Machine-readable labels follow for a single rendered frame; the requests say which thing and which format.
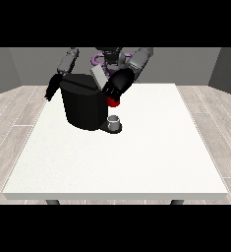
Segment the red pod holder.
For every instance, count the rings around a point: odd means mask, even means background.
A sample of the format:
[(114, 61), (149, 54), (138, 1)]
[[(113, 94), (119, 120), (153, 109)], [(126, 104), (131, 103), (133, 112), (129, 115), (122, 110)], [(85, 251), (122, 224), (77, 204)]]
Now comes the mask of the red pod holder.
[(108, 97), (106, 100), (107, 100), (107, 105), (109, 107), (117, 107), (120, 104), (119, 100), (115, 100), (111, 97)]

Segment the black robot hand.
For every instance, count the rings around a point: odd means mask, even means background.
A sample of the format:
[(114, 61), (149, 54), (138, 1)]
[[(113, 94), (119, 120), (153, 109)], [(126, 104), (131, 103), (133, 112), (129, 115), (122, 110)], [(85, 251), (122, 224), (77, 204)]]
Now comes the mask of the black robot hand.
[(55, 74), (49, 81), (48, 87), (46, 89), (45, 98), (50, 101), (55, 95), (57, 90), (60, 88), (60, 83), (62, 82), (63, 76), (61, 74)]
[(120, 96), (132, 85), (134, 80), (135, 74), (131, 69), (120, 69), (108, 79), (102, 92), (106, 96), (118, 101)]

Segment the pale grey machine lid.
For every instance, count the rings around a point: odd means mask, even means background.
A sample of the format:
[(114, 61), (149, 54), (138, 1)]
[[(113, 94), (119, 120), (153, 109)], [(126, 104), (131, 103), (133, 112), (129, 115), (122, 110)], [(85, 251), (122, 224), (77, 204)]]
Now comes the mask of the pale grey machine lid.
[(100, 65), (96, 65), (90, 69), (90, 73), (93, 76), (98, 88), (102, 91), (107, 83), (107, 77), (105, 76), (103, 69)]

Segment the small grey cup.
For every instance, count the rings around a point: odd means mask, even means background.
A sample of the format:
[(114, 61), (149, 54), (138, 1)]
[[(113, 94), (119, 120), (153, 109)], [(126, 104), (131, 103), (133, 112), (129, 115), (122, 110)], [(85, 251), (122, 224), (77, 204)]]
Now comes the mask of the small grey cup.
[(108, 118), (107, 118), (107, 121), (108, 121), (108, 128), (111, 130), (111, 131), (116, 131), (119, 129), (120, 127), (120, 119), (117, 115), (110, 115)]

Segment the black coffee machine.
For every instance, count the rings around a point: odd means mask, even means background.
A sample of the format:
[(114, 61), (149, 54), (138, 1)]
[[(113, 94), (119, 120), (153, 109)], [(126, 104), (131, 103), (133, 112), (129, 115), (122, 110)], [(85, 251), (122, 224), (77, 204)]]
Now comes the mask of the black coffee machine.
[(70, 124), (82, 130), (103, 130), (110, 134), (122, 131), (121, 123), (116, 131), (108, 128), (108, 96), (98, 88), (92, 75), (67, 74), (60, 83), (60, 89)]

